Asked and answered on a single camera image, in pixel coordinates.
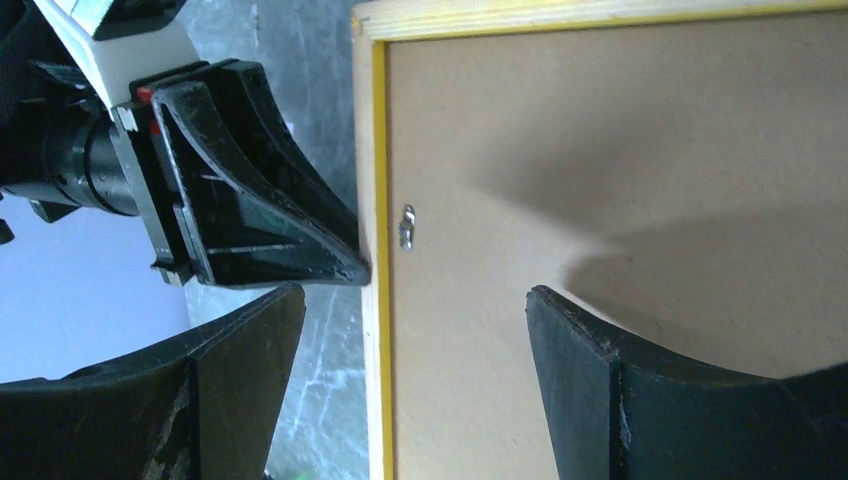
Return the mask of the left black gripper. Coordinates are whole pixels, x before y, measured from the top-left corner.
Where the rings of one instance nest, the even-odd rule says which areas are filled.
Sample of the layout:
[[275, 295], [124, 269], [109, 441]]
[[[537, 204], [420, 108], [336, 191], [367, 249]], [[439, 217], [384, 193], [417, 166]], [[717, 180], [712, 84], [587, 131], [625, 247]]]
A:
[[261, 64], [139, 79], [115, 109], [77, 67], [25, 70], [40, 89], [1, 123], [1, 192], [43, 221], [82, 208], [139, 217], [171, 285], [369, 282], [357, 216], [294, 140]]

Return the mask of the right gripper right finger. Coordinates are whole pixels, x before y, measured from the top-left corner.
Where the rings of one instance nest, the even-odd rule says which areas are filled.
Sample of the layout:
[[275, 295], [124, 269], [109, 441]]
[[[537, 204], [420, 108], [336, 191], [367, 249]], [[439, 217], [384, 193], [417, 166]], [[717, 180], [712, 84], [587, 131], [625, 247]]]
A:
[[526, 298], [562, 479], [843, 479], [847, 367], [772, 379], [673, 352], [546, 287]]

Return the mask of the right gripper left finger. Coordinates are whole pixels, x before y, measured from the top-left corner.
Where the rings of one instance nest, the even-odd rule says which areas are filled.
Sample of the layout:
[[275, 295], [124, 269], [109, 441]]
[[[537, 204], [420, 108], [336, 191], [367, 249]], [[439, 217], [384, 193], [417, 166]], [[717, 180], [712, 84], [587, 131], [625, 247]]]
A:
[[288, 284], [64, 378], [1, 387], [5, 479], [260, 479], [306, 313]]

